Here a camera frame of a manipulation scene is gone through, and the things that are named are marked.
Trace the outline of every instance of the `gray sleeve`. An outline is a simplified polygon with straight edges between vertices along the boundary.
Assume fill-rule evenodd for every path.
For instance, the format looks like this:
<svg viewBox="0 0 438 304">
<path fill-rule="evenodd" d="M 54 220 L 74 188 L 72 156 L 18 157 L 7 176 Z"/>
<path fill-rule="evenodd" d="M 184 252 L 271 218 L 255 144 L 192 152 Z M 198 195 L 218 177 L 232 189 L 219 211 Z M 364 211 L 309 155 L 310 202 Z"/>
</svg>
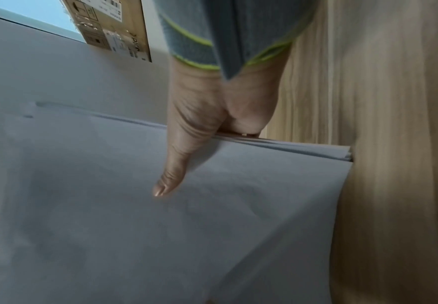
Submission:
<svg viewBox="0 0 438 304">
<path fill-rule="evenodd" d="M 172 54 L 198 65 L 217 65 L 226 79 L 268 48 L 298 35 L 317 2 L 155 0 Z"/>
</svg>

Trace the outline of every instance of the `wall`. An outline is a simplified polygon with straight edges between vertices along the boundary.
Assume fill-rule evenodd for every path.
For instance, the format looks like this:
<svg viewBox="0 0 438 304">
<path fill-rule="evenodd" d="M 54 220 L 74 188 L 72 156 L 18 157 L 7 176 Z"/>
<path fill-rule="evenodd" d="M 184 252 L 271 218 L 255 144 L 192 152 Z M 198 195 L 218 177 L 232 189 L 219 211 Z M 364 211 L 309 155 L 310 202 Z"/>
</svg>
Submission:
<svg viewBox="0 0 438 304">
<path fill-rule="evenodd" d="M 31 101 L 165 123 L 167 69 L 0 20 L 0 205 L 6 115 Z"/>
</svg>

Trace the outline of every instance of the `light wood grain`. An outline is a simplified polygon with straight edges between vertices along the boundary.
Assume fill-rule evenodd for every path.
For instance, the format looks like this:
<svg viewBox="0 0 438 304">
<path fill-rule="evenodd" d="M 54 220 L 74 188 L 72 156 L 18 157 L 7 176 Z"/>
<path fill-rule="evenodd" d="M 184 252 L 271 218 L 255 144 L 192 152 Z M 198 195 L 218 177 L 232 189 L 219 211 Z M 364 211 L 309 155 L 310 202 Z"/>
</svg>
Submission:
<svg viewBox="0 0 438 304">
<path fill-rule="evenodd" d="M 334 302 L 438 303 L 438 1 L 322 2 L 280 92 L 268 138 L 353 145 Z"/>
</svg>

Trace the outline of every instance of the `paper sheet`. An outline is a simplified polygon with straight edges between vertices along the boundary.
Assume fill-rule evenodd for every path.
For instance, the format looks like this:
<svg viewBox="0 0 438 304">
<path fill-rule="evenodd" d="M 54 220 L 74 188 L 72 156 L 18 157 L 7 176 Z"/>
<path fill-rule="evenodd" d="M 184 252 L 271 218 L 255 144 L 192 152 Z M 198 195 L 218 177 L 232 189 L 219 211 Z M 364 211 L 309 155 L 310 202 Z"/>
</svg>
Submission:
<svg viewBox="0 0 438 304">
<path fill-rule="evenodd" d="M 9 130 L 0 304 L 330 303 L 351 163 L 214 139 L 156 199 L 164 129 L 36 108 Z"/>
</svg>

